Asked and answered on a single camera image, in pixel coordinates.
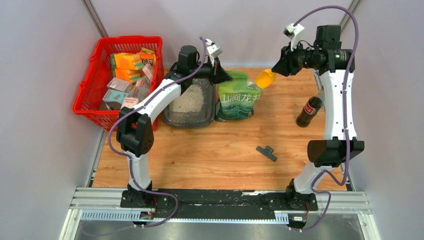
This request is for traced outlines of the green litter bag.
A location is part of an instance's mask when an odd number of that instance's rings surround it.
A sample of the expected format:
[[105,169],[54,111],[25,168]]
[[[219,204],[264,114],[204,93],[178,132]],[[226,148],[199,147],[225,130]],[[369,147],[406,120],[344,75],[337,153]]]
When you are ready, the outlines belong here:
[[245,72],[227,70],[226,73],[232,77],[232,80],[218,85],[214,120],[231,122],[252,117],[254,106],[263,90],[249,81],[249,75]]

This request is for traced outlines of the yellow plastic scoop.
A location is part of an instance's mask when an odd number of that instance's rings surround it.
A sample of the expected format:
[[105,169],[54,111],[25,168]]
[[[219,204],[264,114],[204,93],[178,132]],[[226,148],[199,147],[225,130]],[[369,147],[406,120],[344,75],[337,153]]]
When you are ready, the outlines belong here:
[[260,89],[265,89],[269,87],[275,80],[276,80],[277,74],[272,72],[271,68],[267,68],[263,70],[256,78],[255,78],[255,84]]

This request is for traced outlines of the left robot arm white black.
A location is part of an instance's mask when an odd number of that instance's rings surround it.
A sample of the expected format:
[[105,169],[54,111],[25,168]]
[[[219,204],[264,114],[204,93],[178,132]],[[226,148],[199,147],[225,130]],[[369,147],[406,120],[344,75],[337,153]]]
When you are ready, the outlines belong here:
[[130,180],[121,197],[123,208],[145,208],[159,194],[152,190],[148,171],[148,152],[154,143],[153,123],[160,113],[191,85],[193,79],[206,79],[210,85],[232,80],[219,60],[221,47],[207,42],[204,55],[193,45],[184,45],[160,85],[134,107],[123,107],[116,122],[116,140],[128,161]]

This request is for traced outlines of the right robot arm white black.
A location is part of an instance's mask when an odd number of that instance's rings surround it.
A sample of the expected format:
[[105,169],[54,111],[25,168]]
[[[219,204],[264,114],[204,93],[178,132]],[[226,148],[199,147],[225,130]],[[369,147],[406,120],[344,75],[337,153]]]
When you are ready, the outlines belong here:
[[290,43],[281,49],[272,72],[288,77],[302,69],[313,70],[318,93],[304,105],[299,119],[323,107],[325,128],[321,140],[309,141],[308,162],[286,188],[284,202],[291,210],[310,207],[315,199],[314,186],[365,148],[365,143],[357,139],[352,115],[354,51],[342,48],[339,25],[319,26],[313,45],[306,48],[301,43],[303,30],[300,24],[285,27]]

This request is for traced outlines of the black bag clip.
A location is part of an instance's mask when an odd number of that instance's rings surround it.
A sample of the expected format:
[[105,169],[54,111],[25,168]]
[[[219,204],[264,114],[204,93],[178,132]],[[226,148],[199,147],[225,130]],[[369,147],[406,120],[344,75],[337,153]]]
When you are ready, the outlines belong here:
[[273,162],[277,161],[277,157],[273,154],[274,149],[267,145],[266,147],[257,146],[256,150]]

